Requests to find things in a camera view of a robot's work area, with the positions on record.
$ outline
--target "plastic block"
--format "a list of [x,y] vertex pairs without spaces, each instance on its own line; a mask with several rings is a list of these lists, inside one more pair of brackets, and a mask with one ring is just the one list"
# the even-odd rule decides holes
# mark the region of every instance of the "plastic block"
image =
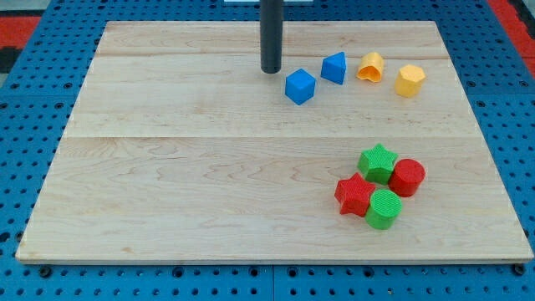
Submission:
[[367,79],[374,83],[379,83],[383,77],[383,68],[385,67],[385,61],[383,57],[372,52],[366,54],[360,60],[359,69],[357,70],[357,79]]
[[394,166],[388,187],[398,196],[413,196],[425,178],[424,166],[412,159],[403,159]]
[[360,154],[357,167],[362,171],[366,181],[386,185],[394,171],[394,161],[398,154],[385,149],[380,143],[371,150]]
[[314,96],[315,88],[316,79],[304,69],[299,69],[286,77],[284,94],[297,105],[302,105]]
[[399,196],[390,190],[379,189],[371,195],[365,220],[375,229],[386,230],[392,227],[402,208]]
[[412,97],[420,92],[425,80],[424,70],[411,64],[400,68],[397,79],[395,79],[395,92],[404,97]]
[[375,185],[356,173],[350,179],[338,181],[334,196],[340,203],[340,214],[353,213],[364,217]]
[[345,53],[333,54],[324,59],[321,66],[321,77],[336,84],[343,84],[345,77]]

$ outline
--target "black pole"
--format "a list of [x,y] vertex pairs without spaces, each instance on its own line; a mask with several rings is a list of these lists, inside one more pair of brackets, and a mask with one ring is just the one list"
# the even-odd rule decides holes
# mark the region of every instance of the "black pole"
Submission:
[[260,0],[260,61],[267,74],[281,69],[283,18],[283,0]]

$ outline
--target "blue block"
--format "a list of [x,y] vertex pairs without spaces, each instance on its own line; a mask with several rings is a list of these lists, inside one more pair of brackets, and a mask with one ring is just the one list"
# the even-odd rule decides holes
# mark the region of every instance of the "blue block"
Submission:
[[333,54],[324,59],[324,63],[321,66],[321,77],[336,84],[343,84],[345,69],[345,53]]
[[286,77],[286,89],[284,94],[297,105],[314,96],[316,79],[304,69],[299,69]]

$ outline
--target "wooden board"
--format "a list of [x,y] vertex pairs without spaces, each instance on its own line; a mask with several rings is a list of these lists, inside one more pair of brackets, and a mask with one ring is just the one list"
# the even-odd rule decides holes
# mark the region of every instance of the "wooden board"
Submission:
[[[23,263],[427,264],[533,257],[432,22],[294,22],[283,70],[259,67],[257,23],[111,22],[17,252]],[[285,75],[344,85],[302,106]],[[354,78],[369,51],[380,84]],[[428,79],[403,99],[399,67]],[[428,177],[389,231],[339,215],[334,188],[381,142]]]

